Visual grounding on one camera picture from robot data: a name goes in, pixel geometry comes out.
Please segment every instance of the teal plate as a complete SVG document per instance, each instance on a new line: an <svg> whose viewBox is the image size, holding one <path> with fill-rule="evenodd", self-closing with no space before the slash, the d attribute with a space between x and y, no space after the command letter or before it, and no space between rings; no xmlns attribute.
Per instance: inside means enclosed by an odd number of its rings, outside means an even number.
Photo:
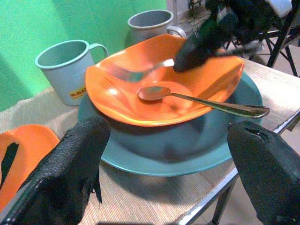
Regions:
<svg viewBox="0 0 300 225"><path fill-rule="evenodd" d="M255 83L243 73L227 102L262 105L262 97ZM227 161L231 158L227 145L229 123L251 120L212 110L175 125L139 127L105 116L85 95L79 106L78 119L97 115L107 119L111 126L103 161L130 173L164 177L196 173Z"/></svg>

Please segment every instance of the spoon handle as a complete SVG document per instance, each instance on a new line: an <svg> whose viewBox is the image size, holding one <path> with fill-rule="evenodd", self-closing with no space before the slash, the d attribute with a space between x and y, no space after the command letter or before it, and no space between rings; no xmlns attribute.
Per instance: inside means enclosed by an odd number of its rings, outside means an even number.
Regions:
<svg viewBox="0 0 300 225"><path fill-rule="evenodd" d="M153 66L153 68L151 68L148 73L152 72L153 70L155 69L158 69L160 67L172 67L174 66L174 60L173 59L168 59L168 60L165 60L165 61L162 61L160 63L157 63Z"/></svg>
<svg viewBox="0 0 300 225"><path fill-rule="evenodd" d="M169 95L176 96L179 98L184 98L193 102L198 102L212 108L231 113L238 116L250 117L250 118L260 118L269 114L270 109L265 106L256 105L237 105L231 103L214 102L208 100L202 100L196 97L190 97L177 93L170 93Z"/></svg>

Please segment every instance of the table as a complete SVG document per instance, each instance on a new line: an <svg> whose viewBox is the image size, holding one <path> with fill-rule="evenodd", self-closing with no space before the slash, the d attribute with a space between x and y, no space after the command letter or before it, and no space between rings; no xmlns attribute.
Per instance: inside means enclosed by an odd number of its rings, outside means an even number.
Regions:
<svg viewBox="0 0 300 225"><path fill-rule="evenodd" d="M244 71L256 83L263 104L271 109L262 126L281 133L300 113L300 79L244 61ZM77 111L77 106L62 104L49 88L0 112L0 132L37 123L50 127L61 138L76 124ZM101 163L103 204L91 194L80 224L191 224L220 196L213 219L218 222L237 177L232 160L210 170L170 178L134 175Z"/></svg>

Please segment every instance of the metal fork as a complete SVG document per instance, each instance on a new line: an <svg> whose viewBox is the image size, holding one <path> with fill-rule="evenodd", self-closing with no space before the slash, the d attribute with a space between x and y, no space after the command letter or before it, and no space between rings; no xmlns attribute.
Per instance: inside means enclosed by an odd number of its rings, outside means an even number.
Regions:
<svg viewBox="0 0 300 225"><path fill-rule="evenodd" d="M160 67L172 67L174 66L174 60L173 59L168 59L164 60L160 63L155 64L152 68L144 70L144 71L139 71L139 72L134 72L130 71L125 68L121 68L115 64L109 64L108 67L106 68L107 71L114 75L115 77L122 79L124 81L128 82L137 82L143 79L145 76L147 76L149 73L151 73L153 70L158 69Z"/></svg>

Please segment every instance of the black strip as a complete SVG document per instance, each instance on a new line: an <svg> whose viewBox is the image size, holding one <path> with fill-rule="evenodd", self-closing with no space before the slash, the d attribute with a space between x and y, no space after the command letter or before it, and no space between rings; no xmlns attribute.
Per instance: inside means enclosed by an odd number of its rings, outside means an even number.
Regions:
<svg viewBox="0 0 300 225"><path fill-rule="evenodd" d="M17 154L19 145L16 143L12 143L7 147L7 150L5 152L5 156L3 158L3 161L1 163L1 172L2 172L2 179L1 179L1 184L0 188L3 185L3 182L5 181L5 178L8 174L8 171L15 159L15 155Z"/></svg>

